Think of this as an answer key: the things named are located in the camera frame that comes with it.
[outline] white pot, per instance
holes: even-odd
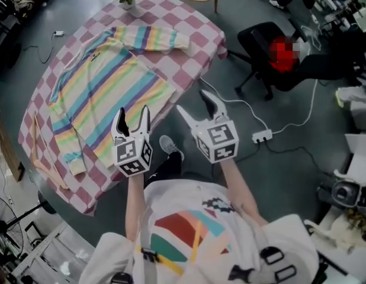
[[[131,2],[131,4],[128,4],[127,2],[123,2],[123,3],[120,3],[121,7],[123,9],[130,9],[132,7],[134,7],[135,3],[134,3],[134,0]]]

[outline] black office chair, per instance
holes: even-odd
[[[292,19],[289,20],[296,30],[291,40],[295,42],[301,37],[306,42],[307,37],[300,26]],[[252,72],[241,85],[235,88],[237,93],[241,92],[241,87],[254,75],[257,79],[261,79],[266,87],[266,100],[273,98],[272,85],[286,92],[305,79],[337,80],[345,76],[341,61],[329,54],[311,54],[301,63],[297,60],[290,71],[279,72],[270,64],[269,56],[269,45],[279,36],[285,35],[273,22],[257,24],[238,33],[238,41],[248,56],[231,50],[228,53],[250,63]]]

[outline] checkered tablecloth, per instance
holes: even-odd
[[[208,71],[215,55],[223,59],[227,54],[224,32],[204,15],[179,0],[136,0],[136,6],[128,11],[114,1],[95,14],[68,39],[50,62],[34,90],[21,123],[18,141],[30,157],[33,142],[30,128],[33,115],[37,114],[41,133],[47,144],[47,147],[43,146],[37,133],[38,159],[48,168],[54,163],[70,189],[64,190],[56,186],[44,173],[41,174],[60,197],[84,214],[92,214],[98,198],[118,183],[123,175],[114,166],[106,169],[80,138],[87,171],[72,176],[55,142],[47,103],[61,70],[77,54],[82,43],[118,25],[164,26],[190,37],[190,48],[185,51],[133,51],[147,67],[177,88],[176,94],[153,120],[152,127],[164,118],[184,91]]]

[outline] gray floor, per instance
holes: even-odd
[[[80,27],[99,9],[112,0],[51,0],[40,10],[36,17],[23,29],[19,41],[23,46],[38,44],[41,54],[46,57],[50,50],[50,37],[56,30],[64,30],[67,35]],[[236,41],[238,31],[254,24],[273,21],[285,33],[292,34],[293,27],[287,20],[287,14],[273,8],[268,0],[219,0],[219,13],[213,12],[213,1],[196,3],[186,1],[191,6],[208,16],[224,30],[228,48],[242,51]],[[295,0],[290,10],[302,22],[308,22],[309,12],[301,0]],[[58,51],[67,37],[57,38],[54,49]],[[39,62],[36,51],[21,53],[17,64],[0,77],[1,121],[5,124],[8,135],[20,159],[27,169],[31,169],[29,159],[17,142],[18,130],[25,108],[36,84],[47,65]],[[248,64],[228,58],[215,60],[212,68],[205,75],[205,80],[212,83],[227,99],[237,99],[233,88],[250,72]],[[334,82],[328,87],[318,86],[310,121],[304,127],[291,127],[276,135],[270,146],[277,150],[306,146],[314,155],[323,170],[331,172],[343,166],[348,157],[348,149],[343,134],[351,130],[348,113],[338,108],[333,94],[338,86],[345,82]],[[196,83],[180,100],[192,115],[200,118],[206,115],[204,104],[198,96],[202,84]],[[307,80],[291,92],[275,91],[275,98],[265,102],[262,83],[251,81],[243,89],[244,99],[254,108],[259,117],[264,119],[269,128],[279,130],[289,122],[302,122],[308,114],[313,81]],[[247,156],[255,150],[251,140],[252,133],[263,130],[244,104],[229,104],[228,112],[236,123],[240,136],[239,156]],[[158,146],[161,134],[170,135],[185,151],[184,171],[201,173],[211,178],[211,165],[205,160],[177,111],[173,109],[152,135],[155,149],[156,167],[165,155]],[[310,158],[303,152],[271,154],[264,145],[259,153],[240,162],[239,168],[250,185],[259,204],[261,214],[269,221],[285,214],[297,213],[302,218],[315,220],[321,213],[322,206],[315,198],[316,187],[323,176],[316,172]],[[96,245],[100,235],[107,231],[124,233],[124,212],[126,205],[127,183],[124,181],[107,192],[98,202],[97,213],[87,217],[75,211],[61,200],[43,182],[37,172],[28,172],[38,184],[49,202],[58,213],[78,233],[91,244]],[[216,182],[223,183],[219,169],[215,167]]]

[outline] sweater sleeve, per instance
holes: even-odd
[[[119,26],[114,38],[129,50],[187,49],[190,45],[188,36],[168,27]]]
[[[55,109],[49,108],[54,137],[74,176],[86,171],[83,162],[82,149],[76,131],[65,114],[59,114]]]

